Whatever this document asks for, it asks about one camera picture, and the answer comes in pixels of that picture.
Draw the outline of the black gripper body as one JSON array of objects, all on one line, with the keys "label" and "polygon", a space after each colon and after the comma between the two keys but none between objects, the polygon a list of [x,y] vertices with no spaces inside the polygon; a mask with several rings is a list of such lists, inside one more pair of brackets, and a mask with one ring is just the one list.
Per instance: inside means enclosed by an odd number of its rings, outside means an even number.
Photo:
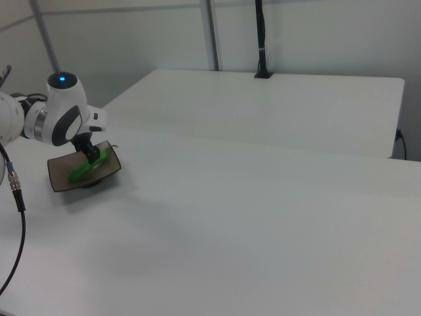
[{"label": "black gripper body", "polygon": [[94,146],[91,142],[92,132],[84,132],[81,134],[75,135],[71,139],[71,143],[74,146],[76,152],[82,153],[92,153],[94,152]]}]

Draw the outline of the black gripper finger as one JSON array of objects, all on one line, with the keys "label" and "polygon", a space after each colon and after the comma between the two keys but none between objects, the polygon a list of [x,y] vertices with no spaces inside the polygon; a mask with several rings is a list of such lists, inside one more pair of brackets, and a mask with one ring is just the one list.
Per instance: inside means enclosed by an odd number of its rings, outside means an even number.
[{"label": "black gripper finger", "polygon": [[101,152],[97,146],[88,142],[84,145],[84,155],[86,156],[89,164],[94,164],[94,162],[100,158]]}]

